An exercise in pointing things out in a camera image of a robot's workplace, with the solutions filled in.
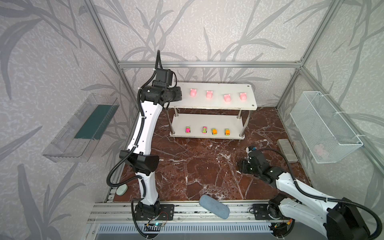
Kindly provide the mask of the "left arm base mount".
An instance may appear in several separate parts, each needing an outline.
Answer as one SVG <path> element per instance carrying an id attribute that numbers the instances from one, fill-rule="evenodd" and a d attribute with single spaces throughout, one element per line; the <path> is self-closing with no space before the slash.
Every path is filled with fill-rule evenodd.
<path id="1" fill-rule="evenodd" d="M 151 219 L 160 221 L 172 221 L 175 213 L 175 205 L 158 204 L 149 206 L 139 203 L 135 206 L 133 213 L 136 221 L 148 221 Z"/>

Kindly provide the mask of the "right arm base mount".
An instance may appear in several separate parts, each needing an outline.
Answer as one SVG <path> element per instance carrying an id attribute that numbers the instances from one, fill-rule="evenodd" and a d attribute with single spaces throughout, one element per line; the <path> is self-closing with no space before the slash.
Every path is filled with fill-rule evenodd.
<path id="1" fill-rule="evenodd" d="M 288 222 L 290 218 L 285 217 L 280 209 L 269 204 L 253 204 L 249 213 L 255 217 L 255 220 L 271 220 Z"/>

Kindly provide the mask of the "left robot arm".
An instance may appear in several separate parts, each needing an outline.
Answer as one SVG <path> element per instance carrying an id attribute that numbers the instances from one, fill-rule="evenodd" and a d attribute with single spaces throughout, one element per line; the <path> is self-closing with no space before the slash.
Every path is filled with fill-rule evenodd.
<path id="1" fill-rule="evenodd" d="M 156 189 L 155 171 L 160 157 L 151 154 L 152 139 L 164 104 L 181 101 L 182 90 L 180 87 L 145 86 L 139 89 L 137 100 L 140 116 L 134 136 L 129 143 L 128 149 L 121 151 L 122 159 L 110 170 L 106 183 L 109 187 L 118 188 L 133 180 L 138 180 L 141 197 L 138 200 L 137 207 L 142 211 L 157 215 L 160 211 L 160 202 Z M 113 183 L 112 176 L 123 163 L 131 166 L 135 176 L 119 183 Z"/>

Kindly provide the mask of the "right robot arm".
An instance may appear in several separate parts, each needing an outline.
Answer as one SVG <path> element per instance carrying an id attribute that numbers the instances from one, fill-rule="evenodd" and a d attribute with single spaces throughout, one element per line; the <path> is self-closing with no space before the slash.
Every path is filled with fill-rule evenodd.
<path id="1" fill-rule="evenodd" d="M 375 240 L 383 231 L 380 217 L 371 209 L 347 198 L 337 199 L 299 181 L 291 167 L 271 166 L 265 149 L 250 146 L 247 158 L 238 163 L 242 174 L 253 175 L 280 191 L 270 199 L 272 219 L 299 221 L 329 240 Z"/>

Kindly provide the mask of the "pink toy pig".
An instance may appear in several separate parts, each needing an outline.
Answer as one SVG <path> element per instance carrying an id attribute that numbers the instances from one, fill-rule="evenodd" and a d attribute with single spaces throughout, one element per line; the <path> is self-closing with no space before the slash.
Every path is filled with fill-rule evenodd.
<path id="1" fill-rule="evenodd" d="M 195 97 L 197 94 L 197 89 L 190 89 L 190 96 Z"/>
<path id="2" fill-rule="evenodd" d="M 240 93 L 240 99 L 242 101 L 246 101 L 247 100 L 247 93 Z"/>
<path id="3" fill-rule="evenodd" d="M 224 101 L 226 102 L 226 103 L 229 103 L 229 102 L 231 102 L 231 95 L 230 94 L 226 94 L 226 95 L 224 95 Z"/>
<path id="4" fill-rule="evenodd" d="M 212 99 L 212 97 L 213 97 L 213 91 L 206 91 L 206 98 Z"/>

